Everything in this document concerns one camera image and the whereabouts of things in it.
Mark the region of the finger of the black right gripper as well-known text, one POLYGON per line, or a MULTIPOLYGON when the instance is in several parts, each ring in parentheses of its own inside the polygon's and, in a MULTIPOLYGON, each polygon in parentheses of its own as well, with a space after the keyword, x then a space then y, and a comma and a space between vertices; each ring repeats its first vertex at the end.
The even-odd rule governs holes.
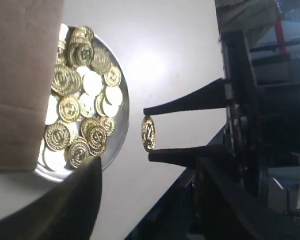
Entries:
POLYGON ((168 103, 143 109, 146 116, 176 112, 222 109, 227 106, 226 83, 228 79, 219 78, 208 85, 168 103))
POLYGON ((222 162, 233 159, 234 154, 223 144, 156 149, 148 153, 148 160, 150 162, 165 163, 186 168, 195 168, 197 159, 199 158, 222 162))

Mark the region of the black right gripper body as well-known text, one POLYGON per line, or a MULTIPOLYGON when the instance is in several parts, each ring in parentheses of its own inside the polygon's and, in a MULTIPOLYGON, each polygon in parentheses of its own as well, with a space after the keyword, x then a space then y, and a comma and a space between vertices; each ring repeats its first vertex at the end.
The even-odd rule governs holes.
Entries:
POLYGON ((258 84, 241 31, 222 34, 231 145, 246 190, 267 187, 268 168, 296 165, 300 152, 300 83, 258 84))

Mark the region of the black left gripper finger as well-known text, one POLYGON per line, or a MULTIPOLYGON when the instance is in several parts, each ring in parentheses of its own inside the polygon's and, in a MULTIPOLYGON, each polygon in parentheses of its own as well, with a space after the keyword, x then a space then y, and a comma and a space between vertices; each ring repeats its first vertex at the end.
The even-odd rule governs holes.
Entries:
POLYGON ((1 219, 0 240, 88 240, 101 197, 101 158, 94 157, 42 197, 1 219))

